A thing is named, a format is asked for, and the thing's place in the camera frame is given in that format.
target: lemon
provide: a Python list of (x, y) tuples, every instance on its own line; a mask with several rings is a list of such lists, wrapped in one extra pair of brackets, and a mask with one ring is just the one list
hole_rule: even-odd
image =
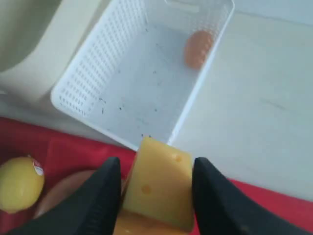
[(0, 166), (0, 210), (15, 213), (31, 207), (44, 181), (44, 172), (32, 157), (8, 160)]

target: sticker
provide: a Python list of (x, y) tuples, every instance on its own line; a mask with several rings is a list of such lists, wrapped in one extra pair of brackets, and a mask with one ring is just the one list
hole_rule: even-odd
[(35, 159), (33, 159), (33, 166), (34, 166), (35, 171), (38, 175), (44, 174), (44, 170), (42, 169), (40, 163), (38, 161), (36, 161)]

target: white plastic basket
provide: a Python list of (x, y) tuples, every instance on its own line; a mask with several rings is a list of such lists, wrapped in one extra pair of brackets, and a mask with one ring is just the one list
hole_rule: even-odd
[[(207, 76), (232, 0), (112, 0), (54, 87), (56, 109), (137, 150), (171, 144)], [(214, 44), (200, 71), (183, 61), (196, 31)]]

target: red cloth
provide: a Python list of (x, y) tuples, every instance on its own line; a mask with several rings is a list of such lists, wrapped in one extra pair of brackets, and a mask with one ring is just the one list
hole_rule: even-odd
[[(96, 169), (109, 156), (121, 160), (122, 177), (131, 168), (131, 150), (71, 136), (46, 128), (0, 118), (0, 164), (11, 157), (31, 154), (44, 167), (43, 195), (59, 180), (85, 169)], [(289, 222), (313, 232), (313, 202), (288, 197), (263, 188), (233, 181), (246, 195)], [(0, 234), (30, 220), (34, 208), (8, 215), (0, 212)], [(192, 235), (198, 235), (197, 227)]]

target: cheese wedge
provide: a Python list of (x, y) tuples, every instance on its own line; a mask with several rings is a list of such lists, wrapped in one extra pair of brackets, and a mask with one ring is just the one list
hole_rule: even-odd
[(188, 235), (188, 233), (122, 210), (117, 217), (113, 235)]
[(128, 177), (123, 209), (184, 231), (194, 225), (191, 156), (144, 138)]

